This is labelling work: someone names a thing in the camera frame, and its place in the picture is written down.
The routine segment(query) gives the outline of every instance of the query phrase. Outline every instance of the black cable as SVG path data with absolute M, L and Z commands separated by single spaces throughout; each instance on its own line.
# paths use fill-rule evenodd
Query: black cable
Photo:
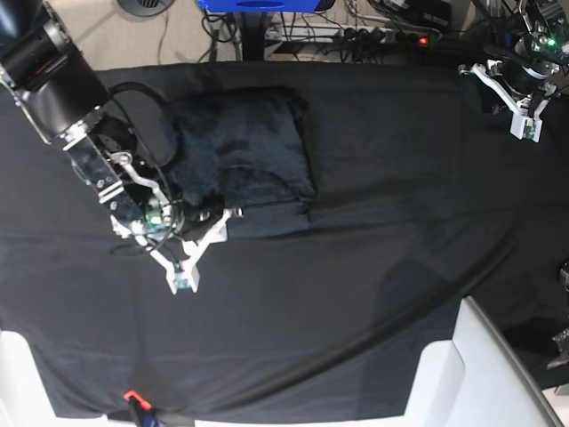
M 344 0 L 344 4 L 346 5 L 346 8 L 348 9 L 348 4 L 346 3 L 347 1 L 348 0 Z M 357 0 L 354 0 L 353 5 L 354 5 L 354 9 L 356 10 L 356 29 L 357 29 L 357 20 L 358 19 L 362 20 L 362 24 L 364 24 L 364 26 L 367 26 L 367 22 L 365 22 L 364 18 L 362 18 L 361 16 L 358 16 L 359 11 L 357 10 Z
M 399 21 L 396 20 L 390 12 L 384 12 L 384 13 L 385 13 L 385 16 L 387 16 L 391 20 L 391 22 L 393 22 L 395 24 L 395 26 L 397 27 L 399 32 L 405 34 L 405 31 L 401 28 Z M 403 45 L 405 47 L 405 57 L 407 59 L 407 64 L 409 64 L 411 62 L 411 54 L 409 53 L 409 38 L 405 37 L 404 40 L 405 41 L 404 41 Z
M 306 36 L 303 38 L 295 38 L 291 43 L 304 42 L 306 40 L 315 40 L 318 38 L 330 38 L 331 40 L 334 40 L 336 37 L 334 37 L 334 36 L 318 36 L 318 37 Z
M 510 14 L 511 16 L 514 16 L 514 15 L 515 15 L 514 11 L 512 10 L 511 7 L 509 7 L 509 4 L 508 4 L 508 2 L 507 2 L 506 0 L 501 0 L 501 3 L 502 3 L 502 5 L 506 8 L 506 10 L 509 12 L 509 14 Z
M 123 92 L 138 92 L 149 97 L 162 110 L 164 118 L 172 128 L 175 140 L 174 152 L 175 153 L 180 152 L 180 150 L 184 146 L 184 136 L 181 131 L 180 122 L 176 117 L 176 115 L 172 112 L 172 110 L 170 109 L 164 98 L 162 98 L 162 96 L 158 92 L 138 82 L 119 83 L 118 85 L 114 85 L 113 87 L 111 87 L 108 91 L 111 95 L 111 98 L 114 98 L 115 95 L 118 95 L 119 93 Z
M 218 29 L 215 29 L 213 32 L 213 39 L 212 39 L 212 49 L 210 51 L 210 56 L 208 58 L 208 62 L 217 62 L 217 53 L 218 53 L 218 46 L 217 46 L 217 41 L 216 38 L 219 38 L 220 36 L 220 31 Z
M 164 33 L 160 37 L 160 43 L 158 43 L 158 52 L 156 52 L 156 62 L 158 65 L 162 65 L 162 46 L 164 45 L 164 39 L 168 33 L 168 26 L 170 24 L 170 9 L 166 9 L 166 14 L 164 16 Z
M 204 29 L 205 33 L 212 40 L 215 40 L 218 43 L 232 43 L 233 42 L 233 39 L 235 38 L 235 36 L 237 34 L 237 26 L 234 26 L 231 24 L 231 22 L 229 21 L 229 16 L 227 14 L 225 14 L 225 15 L 210 15 L 206 10 L 203 10 L 203 9 L 202 9 L 202 14 L 204 15 L 204 17 L 202 18 L 202 28 Z M 229 32 L 228 38 L 220 38 L 219 36 L 214 35 L 212 26 L 210 25 L 210 28 L 208 29 L 206 24 L 205 24 L 206 22 L 208 22 L 209 24 L 222 22 L 222 25 L 225 25 L 225 27 L 228 29 L 228 32 Z
M 308 33 L 310 34 L 310 30 L 312 30 L 312 34 L 313 34 L 313 38 L 314 38 L 314 44 L 317 46 L 317 51 L 312 55 L 312 60 L 314 60 L 314 58 L 316 57 L 316 55 L 318 55 L 318 51 L 320 49 L 323 48 L 323 46 L 317 42 L 317 33 L 314 30 L 314 28 L 312 27 L 312 25 L 310 25 L 309 21 L 306 19 L 306 13 L 301 13 L 301 19 L 304 21 L 304 25 L 307 27 L 308 29 Z
M 138 138 L 140 146 L 146 151 L 150 161 L 152 163 L 154 163 L 156 171 L 158 172 L 158 176 L 160 177 L 160 179 L 162 180 L 162 182 L 164 184 L 164 189 L 166 190 L 166 193 L 167 193 L 166 196 L 168 197 L 168 201 L 170 202 L 170 205 L 172 206 L 172 220 L 170 222 L 170 225 L 168 226 L 168 229 L 166 230 L 165 234 L 163 235 L 162 239 L 160 239 L 160 241 L 158 243 L 155 243 L 154 245 L 149 245 L 147 247 L 136 246 L 136 245 L 120 245 L 120 246 L 113 247 L 110 251 L 111 255 L 114 255 L 114 256 L 126 256 L 126 257 L 141 256 L 141 255 L 149 254 L 150 252 L 159 250 L 162 246 L 164 246 L 166 241 L 172 236 L 175 220 L 180 217 L 180 215 L 178 215 L 179 213 L 176 213 L 176 210 L 177 210 L 176 206 L 178 204 L 173 200 L 173 192 L 172 192 L 172 189 L 170 188 L 170 183 L 166 180 L 164 173 L 162 171 L 162 168 L 157 163 L 156 158 L 152 154 L 152 150 L 150 150 L 150 148 L 148 147 L 146 142 L 144 142 L 144 140 L 142 139 L 142 135 L 140 134 L 140 132 L 138 131 L 138 129 L 134 125 L 134 122 L 132 121 L 129 114 L 126 112 L 126 109 L 115 98 L 115 95 L 113 95 L 110 98 L 110 100 L 121 111 L 121 114 L 124 116 L 124 120 L 126 120 L 126 122 L 131 127 L 132 131 L 134 132 L 134 134 Z M 134 250 L 134 249 L 138 249 L 138 248 L 141 248 L 141 250 L 138 250 L 138 251 L 132 252 L 132 253 L 128 253 L 126 251 L 127 249 L 128 250 Z
M 165 244 L 165 242 L 170 238 L 170 236 L 172 235 L 174 223 L 176 222 L 177 219 L 182 218 L 182 216 L 181 216 L 180 212 L 178 212 L 178 209 L 177 209 L 178 204 L 173 198 L 173 191 L 172 191 L 172 188 L 170 187 L 170 183 L 166 180 L 166 177 L 165 177 L 164 171 L 163 171 L 163 167 L 158 163 L 154 154 L 152 153 L 152 150 L 144 142 L 142 135 L 140 134 L 140 132 L 138 131 L 138 129 L 134 125 L 134 122 L 131 120 L 126 109 L 116 99 L 116 96 L 119 93 L 124 93 L 124 92 L 143 93 L 144 95 L 148 96 L 152 101 L 154 101 L 156 103 L 156 105 L 158 105 L 158 107 L 160 107 L 160 109 L 163 112 L 164 117 L 166 118 L 166 120 L 168 122 L 170 122 L 172 130 L 173 130 L 174 135 L 176 137 L 176 153 L 178 153 L 182 147 L 183 135 L 181 133 L 180 124 L 179 124 L 178 120 L 175 118 L 175 115 L 170 111 L 170 109 L 169 109 L 166 101 L 164 100 L 164 98 L 162 98 L 162 96 L 160 96 L 160 94 L 157 93 L 154 89 L 151 89 L 150 87 L 143 85 L 141 83 L 137 83 L 137 82 L 125 82 L 125 83 L 115 85 L 109 89 L 109 93 L 111 95 L 110 100 L 113 101 L 116 104 L 116 106 L 119 108 L 119 110 L 123 114 L 125 120 L 129 124 L 129 126 L 132 128 L 132 131 L 134 132 L 134 134 L 139 139 L 139 144 L 145 150 L 145 152 L 148 156 L 148 160 L 150 160 L 150 162 L 152 162 L 154 164 L 154 167 L 156 168 L 156 172 L 158 173 L 158 176 L 160 177 L 160 179 L 162 180 L 162 182 L 164 184 L 164 189 L 166 191 L 166 196 L 168 197 L 168 201 L 172 206 L 172 222 L 171 222 L 170 226 L 168 227 L 168 230 L 165 232 L 162 240 L 160 240 L 155 246 L 151 246 L 151 248 L 149 250 L 145 250 L 144 252 L 136 253 L 136 254 L 124 254 L 124 256 L 138 256 L 140 254 L 147 254 L 149 252 L 160 249 Z M 121 247 L 125 248 L 126 246 L 118 246 L 117 248 L 115 248 L 115 250 L 111 251 L 111 253 L 115 254 L 115 255 L 119 254 L 118 250 Z
M 562 91 L 564 91 L 568 87 L 569 87 L 569 84 L 565 85 L 559 89 L 556 89 L 550 96 L 547 97 L 547 99 L 550 100 L 551 98 L 555 98 L 556 96 L 558 96 Z
M 204 52 L 204 54 L 202 56 L 199 57 L 199 60 L 197 60 L 197 63 L 199 64 L 202 60 L 204 60 L 204 58 L 214 49 L 214 45 L 210 46 L 207 51 Z
M 385 7 L 385 5 L 383 4 L 383 0 L 367 0 L 367 3 L 379 14 L 383 15 L 384 17 L 386 17 L 387 19 L 389 19 L 391 21 L 391 23 L 393 23 L 395 25 L 395 27 L 397 28 L 397 30 L 401 33 L 404 33 L 405 31 L 403 30 L 403 26 L 407 26 L 408 28 L 424 28 L 424 32 L 426 32 L 428 34 L 428 36 L 433 36 L 434 34 L 437 35 L 437 40 L 440 39 L 440 37 L 442 36 L 440 31 L 434 29 L 434 28 L 428 28 L 428 27 L 423 27 L 423 26 L 417 26 L 417 25 L 413 25 L 407 22 L 404 22 L 404 20 L 400 19 L 398 16 L 396 16 L 390 9 L 388 9 L 387 7 Z M 409 41 L 407 40 L 407 37 L 405 38 L 405 51 L 406 51 L 406 55 L 407 55 L 407 59 L 409 60 L 409 52 L 408 52 L 408 47 L 409 47 Z
M 493 18 L 490 12 L 488 12 L 486 6 L 484 6 L 481 0 L 471 0 L 471 1 L 472 4 L 477 8 L 477 10 L 482 14 L 484 19 L 488 22 L 488 24 L 490 24 L 490 27 L 492 27 L 494 34 L 497 35 L 499 33 L 500 28 L 498 28 L 496 20 Z
M 448 31 L 446 31 L 447 33 L 469 33 L 470 31 L 472 31 L 475 28 L 480 27 L 481 24 L 486 23 L 487 20 L 480 20 L 479 22 L 472 24 L 470 27 L 468 27 L 467 29 L 449 29 Z
M 341 24 L 339 24 L 339 23 L 336 22 L 335 20 L 331 20 L 330 18 L 328 18 L 328 17 L 325 15 L 326 12 L 320 12 L 320 13 L 314 13 L 314 14 L 315 14 L 316 16 L 319 16 L 320 18 L 322 18 L 322 19 L 324 19 L 324 20 L 330 22 L 331 24 L 337 25 L 338 28 L 340 28 L 341 30 L 344 29 L 344 27 L 343 27 Z
M 533 63 L 531 63 L 529 60 L 524 58 L 519 53 L 511 51 L 506 47 L 498 46 L 497 44 L 487 44 L 484 48 L 484 51 L 489 55 L 493 56 L 494 58 L 509 58 L 518 65 L 525 68 L 533 69 L 533 67 L 535 66 Z
M 293 18 L 293 24 L 291 26 L 291 34 L 289 35 L 286 32 L 286 21 L 285 21 L 285 14 L 281 13 L 281 21 L 283 22 L 283 33 L 284 33 L 284 39 L 287 42 L 291 42 L 293 40 L 293 30 L 294 30 L 294 21 L 296 20 L 296 13 L 294 14 L 294 18 Z M 300 61 L 301 59 L 299 58 L 299 55 L 297 54 L 297 52 L 293 52 L 294 58 L 298 61 Z

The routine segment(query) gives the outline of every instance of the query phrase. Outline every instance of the blue object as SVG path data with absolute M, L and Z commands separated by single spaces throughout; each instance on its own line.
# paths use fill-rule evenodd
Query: blue object
M 152 415 L 144 417 L 144 427 L 160 427 L 160 422 Z
M 313 12 L 319 0 L 198 0 L 209 12 Z

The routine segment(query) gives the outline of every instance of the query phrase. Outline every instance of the white bracket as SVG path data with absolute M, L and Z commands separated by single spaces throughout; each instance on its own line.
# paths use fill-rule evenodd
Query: white bracket
M 495 91 L 498 96 L 505 102 L 508 109 L 512 112 L 512 124 L 509 131 L 516 136 L 519 140 L 527 138 L 535 142 L 540 141 L 541 126 L 543 122 L 540 119 L 540 114 L 548 106 L 549 99 L 555 90 L 554 85 L 546 83 L 546 99 L 540 102 L 540 105 L 535 109 L 533 117 L 528 116 L 529 105 L 532 101 L 531 95 L 523 98 L 520 101 L 515 101 L 502 87 L 502 85 L 488 76 L 486 67 L 482 64 L 474 64 L 471 69 L 461 70 L 461 74 L 473 74 L 478 77 L 482 83 Z
M 209 245 L 213 243 L 226 242 L 228 240 L 227 222 L 233 217 L 242 217 L 241 209 L 225 209 L 221 218 L 208 229 L 204 236 L 197 241 L 183 241 L 182 247 L 189 257 L 186 260 L 172 262 L 163 256 L 159 251 L 150 251 L 148 254 L 154 258 L 166 270 L 166 282 L 176 295 L 180 289 L 191 289 L 197 292 L 199 288 L 199 271 L 197 263 L 204 255 Z M 120 224 L 115 217 L 111 216 L 115 233 L 122 238 L 134 238 L 136 243 L 142 247 L 148 247 L 148 240 L 142 235 L 133 235 L 125 226 Z

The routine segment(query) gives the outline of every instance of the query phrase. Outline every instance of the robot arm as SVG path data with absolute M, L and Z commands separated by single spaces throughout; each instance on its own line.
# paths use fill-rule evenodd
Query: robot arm
M 478 1 L 474 3 L 483 7 Z M 504 26 L 514 44 L 487 46 L 486 52 L 498 60 L 461 66 L 459 72 L 479 78 L 501 98 L 512 113 L 513 135 L 538 142 L 540 114 L 557 93 L 548 80 L 560 66 L 569 66 L 569 25 L 557 0 L 517 0 L 516 10 Z
M 211 243 L 227 238 L 226 223 L 238 210 L 199 210 L 176 197 L 160 167 L 137 154 L 141 141 L 129 124 L 104 112 L 109 91 L 49 4 L 0 0 L 0 39 L 0 83 L 42 140 L 69 157 L 115 233 L 133 239 L 165 268 L 173 294 L 196 292 L 197 261 Z M 199 238 L 183 239 L 205 220 L 211 227 Z M 166 244 L 180 245 L 186 259 L 164 251 Z

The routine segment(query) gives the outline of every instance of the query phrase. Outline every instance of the screw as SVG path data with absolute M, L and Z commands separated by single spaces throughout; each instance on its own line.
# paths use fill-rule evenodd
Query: screw
M 461 76 L 467 76 L 470 74 L 470 70 L 466 67 L 465 64 L 459 65 L 459 74 Z
M 131 163 L 131 157 L 128 154 L 122 154 L 121 157 L 118 158 L 118 161 L 121 165 L 129 165 Z

